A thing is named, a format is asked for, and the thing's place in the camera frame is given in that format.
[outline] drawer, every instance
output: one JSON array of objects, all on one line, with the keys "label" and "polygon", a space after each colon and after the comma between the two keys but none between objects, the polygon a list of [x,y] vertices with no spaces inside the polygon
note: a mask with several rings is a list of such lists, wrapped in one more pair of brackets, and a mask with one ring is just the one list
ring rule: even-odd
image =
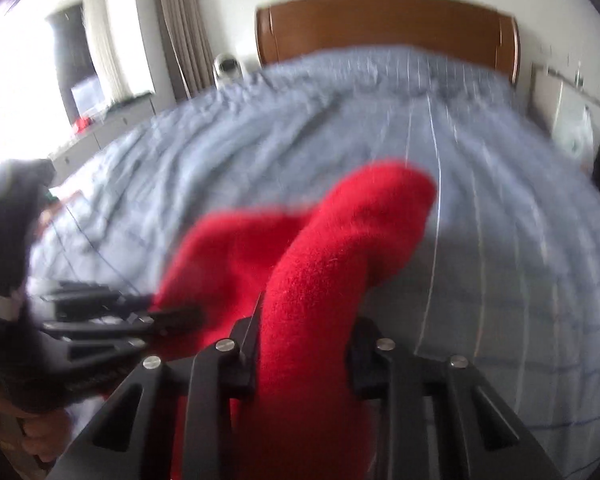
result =
[{"label": "drawer", "polygon": [[52,162],[56,168],[56,177],[52,187],[59,186],[69,176],[78,171],[82,165],[95,155],[100,147],[93,134],[87,134],[66,150],[54,154]]},{"label": "drawer", "polygon": [[94,131],[100,149],[126,134],[134,126],[149,119],[153,114],[154,109],[148,98],[110,114],[104,123]]}]

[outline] white appliance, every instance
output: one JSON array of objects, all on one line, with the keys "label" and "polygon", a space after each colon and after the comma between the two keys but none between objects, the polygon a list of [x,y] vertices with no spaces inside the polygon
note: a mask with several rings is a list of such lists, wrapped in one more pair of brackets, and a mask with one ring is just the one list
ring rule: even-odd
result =
[{"label": "white appliance", "polygon": [[232,83],[242,77],[240,62],[231,54],[220,54],[214,61],[216,88]]}]

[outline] red fabric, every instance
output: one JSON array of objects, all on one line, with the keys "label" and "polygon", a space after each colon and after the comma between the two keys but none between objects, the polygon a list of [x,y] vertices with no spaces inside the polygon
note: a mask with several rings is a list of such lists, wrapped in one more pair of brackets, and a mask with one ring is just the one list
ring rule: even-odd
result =
[{"label": "red fabric", "polygon": [[363,478],[370,431],[347,386],[347,341],[365,291],[422,238],[435,193],[415,170],[375,164],[311,211],[208,216],[187,235],[155,304],[195,300],[209,323],[170,340],[164,358],[226,337],[266,288],[256,396],[234,413],[241,478]]},{"label": "red fabric", "polygon": [[74,123],[74,134],[81,135],[84,131],[93,124],[93,119],[90,117],[78,117]]}]

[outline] curtain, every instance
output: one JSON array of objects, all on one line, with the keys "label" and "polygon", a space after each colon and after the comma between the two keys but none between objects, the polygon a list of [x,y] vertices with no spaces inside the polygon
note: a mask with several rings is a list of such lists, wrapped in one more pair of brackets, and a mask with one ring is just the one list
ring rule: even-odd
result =
[{"label": "curtain", "polygon": [[89,53],[105,97],[112,102],[131,97],[113,47],[105,0],[82,0],[82,16]]},{"label": "curtain", "polygon": [[213,58],[198,0],[160,0],[188,97],[211,86]]}]

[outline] metal screw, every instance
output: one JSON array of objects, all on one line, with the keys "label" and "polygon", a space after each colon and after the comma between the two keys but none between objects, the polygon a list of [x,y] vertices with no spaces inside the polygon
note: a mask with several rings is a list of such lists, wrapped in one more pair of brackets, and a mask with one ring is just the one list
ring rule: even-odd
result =
[{"label": "metal screw", "polygon": [[449,359],[453,368],[467,368],[469,365],[469,359],[463,355],[454,355]]},{"label": "metal screw", "polygon": [[221,339],[216,343],[216,350],[219,352],[230,352],[235,348],[235,341],[233,339]]},{"label": "metal screw", "polygon": [[144,361],[142,361],[142,366],[144,366],[147,370],[154,370],[162,364],[162,361],[157,355],[150,355]]},{"label": "metal screw", "polygon": [[136,348],[141,348],[146,345],[146,343],[142,341],[142,339],[138,339],[137,337],[132,337],[128,340],[128,342],[131,346],[135,346]]},{"label": "metal screw", "polygon": [[376,341],[376,348],[378,348],[378,350],[389,352],[395,348],[395,341],[393,339],[389,339],[388,337],[383,337],[382,339],[378,339],[378,341]]}]

